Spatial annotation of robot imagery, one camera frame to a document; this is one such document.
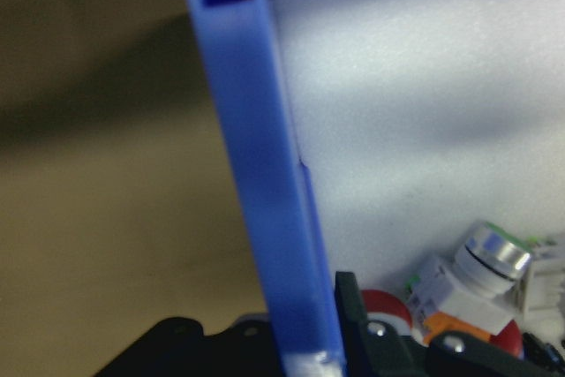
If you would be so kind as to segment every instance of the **orange part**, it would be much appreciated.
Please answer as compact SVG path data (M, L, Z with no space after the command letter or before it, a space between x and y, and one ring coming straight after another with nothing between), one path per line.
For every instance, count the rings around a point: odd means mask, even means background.
M425 344L429 344L434 337L444 331L463 331L485 342L488 342L491 337L490 333L485 330L472 326L465 321L458 320L456 317L452 317L446 313L435 313L429 316L424 321L424 327L429 331L424 337Z

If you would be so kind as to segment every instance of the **blue plastic bar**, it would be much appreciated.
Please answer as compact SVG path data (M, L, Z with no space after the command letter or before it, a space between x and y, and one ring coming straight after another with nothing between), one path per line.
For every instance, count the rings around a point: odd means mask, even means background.
M270 0L189 0L283 362L344 364L314 199L300 162Z

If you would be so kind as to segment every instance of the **white plastic block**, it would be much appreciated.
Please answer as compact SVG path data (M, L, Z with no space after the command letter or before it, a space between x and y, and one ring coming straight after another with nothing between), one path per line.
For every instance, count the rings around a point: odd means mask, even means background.
M552 239L534 249L534 260L516 287L516 301L525 323L562 318L565 292L565 243Z
M458 280L452 265L436 255L426 261L418 277L408 308L420 323L443 312L498 335L514 318L511 305L500 297L489 300L475 294Z

